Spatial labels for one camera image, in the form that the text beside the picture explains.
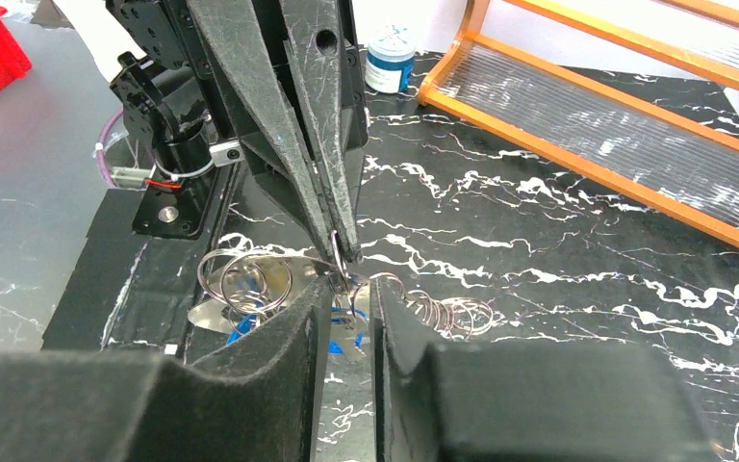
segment black marble surface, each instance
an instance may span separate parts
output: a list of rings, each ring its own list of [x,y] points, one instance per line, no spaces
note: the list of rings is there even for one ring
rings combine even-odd
[[[488,341],[651,345],[696,393],[724,459],[739,460],[739,251],[419,107],[417,85],[438,59],[419,56],[406,94],[368,93],[358,208],[366,262],[355,270],[391,271],[440,298],[488,300],[497,310]],[[739,137],[714,84],[575,70]],[[229,212],[221,246],[313,253],[250,179]],[[223,342],[194,330],[188,360]],[[332,357],[325,390],[319,460],[374,460],[370,365]]]

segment purple cable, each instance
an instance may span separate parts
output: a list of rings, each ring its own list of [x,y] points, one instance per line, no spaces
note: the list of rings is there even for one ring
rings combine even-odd
[[[97,138],[99,148],[95,149],[95,155],[97,156],[97,167],[100,169],[100,175],[103,176],[103,180],[111,188],[117,188],[115,180],[112,179],[112,174],[109,173],[109,167],[106,166],[106,142],[109,134],[112,132],[112,127],[115,126],[118,120],[123,117],[123,110],[117,111],[114,115],[109,117],[106,125],[103,126],[103,130],[100,131],[100,136]]]

